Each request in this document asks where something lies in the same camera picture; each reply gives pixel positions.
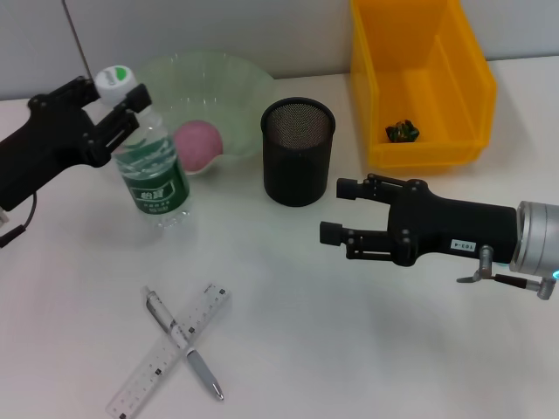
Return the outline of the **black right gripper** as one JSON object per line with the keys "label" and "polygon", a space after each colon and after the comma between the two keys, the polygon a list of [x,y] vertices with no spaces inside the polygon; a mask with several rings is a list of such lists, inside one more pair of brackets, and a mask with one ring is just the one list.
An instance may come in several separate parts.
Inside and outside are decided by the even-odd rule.
{"label": "black right gripper", "polygon": [[424,181],[375,174],[362,182],[339,178],[336,197],[390,206],[387,231],[320,223],[320,243],[344,244],[350,260],[412,266],[427,253],[477,258],[480,248],[488,245],[495,262],[508,264],[518,243],[516,209],[436,196]]}

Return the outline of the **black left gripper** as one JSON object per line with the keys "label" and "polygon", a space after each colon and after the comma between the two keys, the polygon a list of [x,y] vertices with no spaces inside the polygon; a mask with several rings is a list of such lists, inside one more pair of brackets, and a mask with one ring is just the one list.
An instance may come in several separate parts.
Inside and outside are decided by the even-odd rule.
{"label": "black left gripper", "polygon": [[94,125],[84,106],[99,98],[93,80],[79,76],[29,100],[29,119],[1,141],[3,210],[15,209],[70,167],[106,165],[140,126],[136,115],[152,104],[140,84]]}

